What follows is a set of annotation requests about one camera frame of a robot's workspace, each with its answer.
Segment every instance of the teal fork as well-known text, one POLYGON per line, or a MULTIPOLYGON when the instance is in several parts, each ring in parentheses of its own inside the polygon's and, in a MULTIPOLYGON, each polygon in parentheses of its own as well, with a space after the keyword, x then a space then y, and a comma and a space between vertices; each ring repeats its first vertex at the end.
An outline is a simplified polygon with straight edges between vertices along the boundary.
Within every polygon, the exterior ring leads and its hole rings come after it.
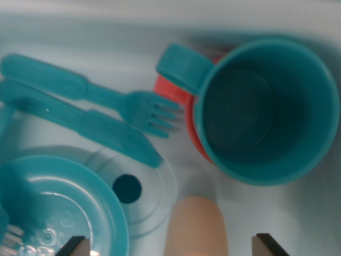
POLYGON ((127 124, 163 138, 168 138, 164 129, 173 127, 165 119, 175 119, 169 110, 178 109, 176 103, 153 92, 122 94, 92 84, 83 75, 18 54, 8 55, 2 60, 1 73, 8 79, 39 90, 73 100, 86 99, 115 109, 127 124))

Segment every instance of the white surface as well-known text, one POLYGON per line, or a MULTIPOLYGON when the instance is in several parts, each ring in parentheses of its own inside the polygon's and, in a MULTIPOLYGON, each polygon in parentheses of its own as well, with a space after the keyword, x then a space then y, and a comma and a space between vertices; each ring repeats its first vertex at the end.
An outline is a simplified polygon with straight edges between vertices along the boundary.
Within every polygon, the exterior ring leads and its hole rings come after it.
MULTIPOLYGON (((154 66, 170 42, 217 56, 264 35, 299 39, 329 66, 341 84, 341 3, 287 0, 0 0, 0 57, 22 53, 85 74, 120 91, 150 90, 154 66)), ((111 110, 87 102, 112 116, 111 110)), ((175 170, 178 196, 216 199, 226 222, 230 256, 251 256, 251 237, 269 232, 290 255, 341 255, 341 134, 310 174, 285 186, 234 181, 203 159, 184 122, 169 140, 151 138, 175 170)), ((86 162, 101 148, 76 133, 18 114, 1 158, 27 152, 86 162)), ((131 241, 131 256, 162 255, 167 221, 131 241)))

